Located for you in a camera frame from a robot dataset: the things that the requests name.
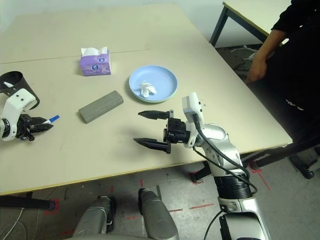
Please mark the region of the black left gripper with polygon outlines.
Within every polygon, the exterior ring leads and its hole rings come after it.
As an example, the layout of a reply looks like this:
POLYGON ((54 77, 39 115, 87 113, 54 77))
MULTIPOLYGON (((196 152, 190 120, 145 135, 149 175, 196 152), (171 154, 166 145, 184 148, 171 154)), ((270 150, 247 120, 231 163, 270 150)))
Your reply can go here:
POLYGON ((31 117, 28 114, 21 114, 17 122, 17 133, 15 137, 20 140, 35 140, 32 135, 50 130, 53 127, 47 119, 43 117, 31 117))

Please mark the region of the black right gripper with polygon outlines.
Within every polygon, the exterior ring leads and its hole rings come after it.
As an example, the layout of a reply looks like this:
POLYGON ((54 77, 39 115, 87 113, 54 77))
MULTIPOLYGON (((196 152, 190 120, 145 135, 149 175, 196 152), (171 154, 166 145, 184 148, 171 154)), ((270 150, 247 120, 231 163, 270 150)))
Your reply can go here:
POLYGON ((171 144, 188 143, 191 132, 187 130, 185 122, 178 118, 174 118, 174 112, 172 110, 145 110, 139 112, 138 115, 151 120, 167 119, 167 124, 163 130, 164 142, 159 142, 152 138, 134 138, 133 140, 136 143, 152 150, 163 151, 166 154, 171 153, 171 144))

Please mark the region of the bystander bare hand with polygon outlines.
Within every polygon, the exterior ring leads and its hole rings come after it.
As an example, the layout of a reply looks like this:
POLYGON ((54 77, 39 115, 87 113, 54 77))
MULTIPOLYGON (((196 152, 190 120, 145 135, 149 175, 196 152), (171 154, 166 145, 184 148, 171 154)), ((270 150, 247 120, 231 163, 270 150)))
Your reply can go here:
POLYGON ((251 67, 248 72, 248 76, 246 79, 246 83, 250 84, 257 80, 262 79, 267 70, 267 58, 265 55, 261 55, 260 53, 257 53, 255 57, 253 58, 251 67))

